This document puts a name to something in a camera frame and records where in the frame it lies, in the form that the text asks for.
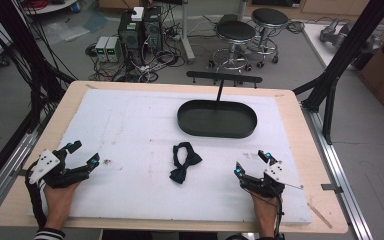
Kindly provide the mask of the grey power supply unit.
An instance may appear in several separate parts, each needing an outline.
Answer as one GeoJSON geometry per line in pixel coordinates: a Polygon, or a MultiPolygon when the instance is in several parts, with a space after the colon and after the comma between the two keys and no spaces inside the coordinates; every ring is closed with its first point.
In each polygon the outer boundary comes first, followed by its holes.
{"type": "Polygon", "coordinates": [[[106,53],[109,62],[118,62],[120,58],[119,39],[110,37],[106,44],[106,53]]]}
{"type": "Polygon", "coordinates": [[[107,36],[101,36],[95,45],[95,51],[100,62],[108,61],[108,57],[106,54],[106,45],[108,40],[109,38],[107,36]]]}

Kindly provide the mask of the black round stool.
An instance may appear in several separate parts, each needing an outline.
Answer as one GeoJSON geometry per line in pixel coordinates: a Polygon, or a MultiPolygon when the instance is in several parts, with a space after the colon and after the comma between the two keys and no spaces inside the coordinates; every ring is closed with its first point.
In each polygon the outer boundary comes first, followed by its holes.
{"type": "Polygon", "coordinates": [[[228,48],[220,48],[213,52],[208,61],[210,68],[216,67],[226,70],[250,71],[252,69],[248,58],[241,52],[240,47],[245,46],[255,36],[253,27],[238,20],[219,22],[216,26],[216,36],[229,43],[228,48]]]}
{"type": "Polygon", "coordinates": [[[289,22],[288,17],[276,9],[259,8],[252,12],[251,19],[256,30],[251,50],[262,57],[256,66],[262,68],[265,65],[267,56],[272,56],[272,62],[277,64],[279,51],[273,37],[279,34],[287,25],[289,22]]]}

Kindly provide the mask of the white round table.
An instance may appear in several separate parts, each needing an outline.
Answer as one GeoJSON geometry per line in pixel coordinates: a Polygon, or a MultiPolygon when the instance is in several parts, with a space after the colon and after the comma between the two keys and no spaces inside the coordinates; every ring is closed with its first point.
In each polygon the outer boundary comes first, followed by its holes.
{"type": "Polygon", "coordinates": [[[25,0],[22,7],[29,15],[51,13],[63,9],[70,9],[73,13],[81,10],[78,0],[25,0]]]}

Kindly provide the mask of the aluminium rail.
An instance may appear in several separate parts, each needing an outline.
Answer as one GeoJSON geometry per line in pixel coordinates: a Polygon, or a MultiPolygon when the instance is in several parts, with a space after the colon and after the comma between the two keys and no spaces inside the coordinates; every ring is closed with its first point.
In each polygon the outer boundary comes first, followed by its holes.
{"type": "Polygon", "coordinates": [[[37,133],[15,134],[0,152],[0,198],[12,186],[37,140],[37,133]]]}
{"type": "Polygon", "coordinates": [[[356,240],[373,240],[372,233],[353,193],[346,173],[332,144],[322,133],[323,120],[318,113],[301,108],[313,138],[321,150],[322,160],[331,179],[331,187],[345,213],[356,240]]]}

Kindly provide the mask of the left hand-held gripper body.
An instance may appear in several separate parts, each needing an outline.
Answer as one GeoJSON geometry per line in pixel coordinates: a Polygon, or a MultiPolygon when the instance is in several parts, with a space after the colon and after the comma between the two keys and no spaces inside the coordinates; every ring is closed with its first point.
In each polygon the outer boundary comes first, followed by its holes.
{"type": "Polygon", "coordinates": [[[88,179],[92,172],[92,159],[89,159],[83,166],[68,169],[65,164],[68,153],[73,153],[73,150],[62,148],[50,151],[45,149],[32,165],[32,173],[27,173],[26,184],[39,184],[43,180],[52,188],[66,188],[88,179]]]}

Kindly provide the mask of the white box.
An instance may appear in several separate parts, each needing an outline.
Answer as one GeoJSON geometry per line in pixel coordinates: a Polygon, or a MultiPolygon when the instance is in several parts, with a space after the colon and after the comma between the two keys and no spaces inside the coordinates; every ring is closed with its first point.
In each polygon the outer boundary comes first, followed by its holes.
{"type": "Polygon", "coordinates": [[[134,7],[133,12],[131,14],[131,20],[134,22],[140,22],[144,16],[144,8],[143,7],[134,7]]]}

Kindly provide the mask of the black oval tray with stand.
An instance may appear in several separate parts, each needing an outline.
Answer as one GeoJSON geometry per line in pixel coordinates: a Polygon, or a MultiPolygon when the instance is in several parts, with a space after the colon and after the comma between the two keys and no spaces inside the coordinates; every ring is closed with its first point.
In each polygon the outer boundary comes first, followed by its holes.
{"type": "Polygon", "coordinates": [[[193,136],[245,138],[250,136],[258,123],[256,112],[240,102],[222,101],[224,81],[251,82],[254,85],[263,79],[255,76],[188,71],[188,77],[219,80],[220,85],[215,100],[190,100],[177,111],[180,129],[193,136]]]}

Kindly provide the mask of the grey desk leg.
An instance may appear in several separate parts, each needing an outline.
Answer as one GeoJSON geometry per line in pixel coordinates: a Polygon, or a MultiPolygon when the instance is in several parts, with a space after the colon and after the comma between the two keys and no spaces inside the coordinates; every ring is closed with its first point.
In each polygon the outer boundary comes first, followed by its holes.
{"type": "Polygon", "coordinates": [[[181,0],[182,6],[182,35],[181,42],[186,55],[186,62],[193,64],[195,62],[195,54],[192,50],[191,44],[188,39],[188,0],[181,0]]]}

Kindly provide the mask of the clear plastic sheet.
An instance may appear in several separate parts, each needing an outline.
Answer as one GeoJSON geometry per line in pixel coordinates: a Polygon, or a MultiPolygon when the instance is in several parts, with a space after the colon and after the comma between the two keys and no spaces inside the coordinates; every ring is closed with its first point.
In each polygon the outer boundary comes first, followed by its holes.
{"type": "Polygon", "coordinates": [[[70,27],[65,22],[50,23],[46,25],[43,30],[50,45],[62,41],[71,42],[89,33],[89,30],[83,26],[70,27]]]}

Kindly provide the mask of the white foam mat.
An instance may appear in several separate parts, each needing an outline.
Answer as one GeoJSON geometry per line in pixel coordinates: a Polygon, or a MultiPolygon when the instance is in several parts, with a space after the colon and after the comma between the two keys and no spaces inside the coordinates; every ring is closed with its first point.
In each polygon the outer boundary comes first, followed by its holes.
{"type": "Polygon", "coordinates": [[[234,174],[239,162],[260,177],[265,167],[259,150],[270,152],[290,170],[296,168],[288,138],[272,97],[227,95],[257,114],[254,132],[241,139],[191,136],[177,123],[189,93],[88,90],[60,141],[80,140],[68,155],[68,167],[82,166],[98,153],[100,164],[77,188],[74,217],[136,220],[251,222],[251,197],[234,174]],[[190,142],[202,161],[187,169],[178,184],[173,147],[190,142]]]}

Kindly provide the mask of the black computer tower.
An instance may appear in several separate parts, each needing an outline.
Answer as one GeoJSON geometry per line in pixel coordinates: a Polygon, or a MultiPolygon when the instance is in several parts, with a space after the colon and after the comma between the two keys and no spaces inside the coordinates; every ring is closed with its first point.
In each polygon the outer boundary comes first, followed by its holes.
{"type": "Polygon", "coordinates": [[[144,35],[143,23],[133,21],[131,17],[132,11],[124,12],[118,27],[118,36],[126,65],[129,65],[132,59],[139,57],[144,35]]]}
{"type": "Polygon", "coordinates": [[[161,7],[150,7],[144,13],[143,23],[147,50],[149,53],[157,53],[162,50],[161,7]]]}

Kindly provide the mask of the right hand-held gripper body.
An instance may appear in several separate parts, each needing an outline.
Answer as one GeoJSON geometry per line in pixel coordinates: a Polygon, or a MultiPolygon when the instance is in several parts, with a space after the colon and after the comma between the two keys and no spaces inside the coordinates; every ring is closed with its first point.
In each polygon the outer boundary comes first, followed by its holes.
{"type": "Polygon", "coordinates": [[[280,196],[286,185],[300,190],[303,189],[300,178],[282,161],[272,166],[265,165],[261,178],[248,175],[246,171],[245,174],[244,179],[239,179],[240,187],[265,198],[280,196]]]}

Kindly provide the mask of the person's left hand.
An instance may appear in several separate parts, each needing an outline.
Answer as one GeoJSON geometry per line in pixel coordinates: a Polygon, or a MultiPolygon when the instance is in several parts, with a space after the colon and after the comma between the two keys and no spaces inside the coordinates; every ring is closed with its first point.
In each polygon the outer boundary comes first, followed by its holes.
{"type": "Polygon", "coordinates": [[[48,185],[44,188],[48,207],[46,228],[61,230],[69,214],[74,193],[79,183],[72,184],[66,188],[52,188],[48,185]]]}

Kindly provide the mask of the black bow tie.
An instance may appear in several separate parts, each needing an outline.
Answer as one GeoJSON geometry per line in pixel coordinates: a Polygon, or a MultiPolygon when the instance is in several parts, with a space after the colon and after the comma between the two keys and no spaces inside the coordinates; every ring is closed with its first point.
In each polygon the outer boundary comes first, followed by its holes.
{"type": "Polygon", "coordinates": [[[175,169],[170,172],[170,179],[178,184],[182,184],[187,175],[189,166],[197,165],[202,161],[202,158],[197,154],[190,142],[181,142],[173,147],[173,163],[175,169]],[[179,161],[178,152],[181,148],[185,148],[187,156],[183,163],[179,161]]]}

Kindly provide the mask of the person's right hand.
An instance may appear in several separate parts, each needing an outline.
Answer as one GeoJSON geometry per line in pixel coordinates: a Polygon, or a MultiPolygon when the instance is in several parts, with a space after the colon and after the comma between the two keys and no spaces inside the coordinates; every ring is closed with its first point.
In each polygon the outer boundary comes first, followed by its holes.
{"type": "Polygon", "coordinates": [[[264,198],[256,193],[250,193],[259,236],[263,240],[277,240],[275,223],[279,200],[277,198],[264,198]]]}

